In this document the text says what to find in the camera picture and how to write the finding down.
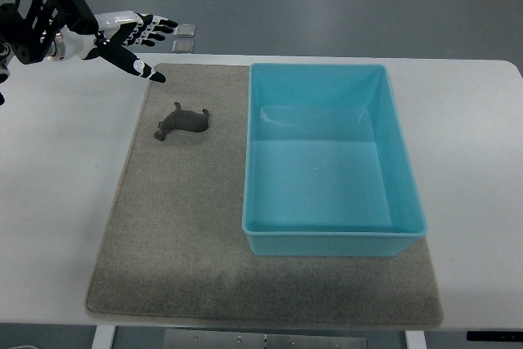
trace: light blue container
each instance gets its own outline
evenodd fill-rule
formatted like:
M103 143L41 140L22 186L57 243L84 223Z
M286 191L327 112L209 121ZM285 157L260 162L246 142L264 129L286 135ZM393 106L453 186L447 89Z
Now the light blue container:
M383 66L251 67L243 228L258 255L385 257L425 235Z

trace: small metal plate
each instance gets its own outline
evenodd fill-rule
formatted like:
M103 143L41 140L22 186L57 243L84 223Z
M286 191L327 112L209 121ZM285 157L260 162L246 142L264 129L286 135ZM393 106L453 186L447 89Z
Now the small metal plate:
M176 40L172 46L172 53L193 53L194 41Z
M196 25L178 25L174 29L174 37L194 37Z
M366 338L167 329L163 349L367 349Z
M265 349L367 349L366 338L267 334Z
M163 349L217 349L222 347L263 349L265 334L167 329L163 338Z

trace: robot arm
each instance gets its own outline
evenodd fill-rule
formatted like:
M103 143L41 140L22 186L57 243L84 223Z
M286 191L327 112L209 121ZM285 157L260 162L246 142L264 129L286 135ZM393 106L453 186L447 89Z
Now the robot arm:
M23 64L48 60L102 57L142 78L165 82L165 77L125 47L165 39L177 23L161 16L133 11L94 16L84 0L32 0L24 18L15 3L0 5L0 83L7 80L13 56Z

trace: floor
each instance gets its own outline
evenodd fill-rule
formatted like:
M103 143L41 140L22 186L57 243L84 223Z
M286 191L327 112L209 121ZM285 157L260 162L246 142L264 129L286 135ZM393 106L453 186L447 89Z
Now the floor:
M496 59L523 73L521 0L86 1L96 14L131 9L195 24L196 53ZM172 40L134 50L170 52ZM163 335L161 328L119 328L113 348L160 348ZM93 336L89 326L0 324L0 349L21 344L87 348ZM370 348L406 347L400 332L361 336ZM431 349L523 347L467 342L465 332L427 332L426 337Z

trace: plastic animal figurine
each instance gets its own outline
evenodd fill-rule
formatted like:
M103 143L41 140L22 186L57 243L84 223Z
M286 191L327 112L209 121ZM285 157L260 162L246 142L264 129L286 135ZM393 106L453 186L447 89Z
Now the plastic animal figurine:
M209 111L202 110L197 114L192 110L183 110L179 102L175 102L176 109L168 114L164 121L158 122L158 131L154 137L159 141L165 141L165 136L172 130L185 130L191 132L202 132L209 128Z

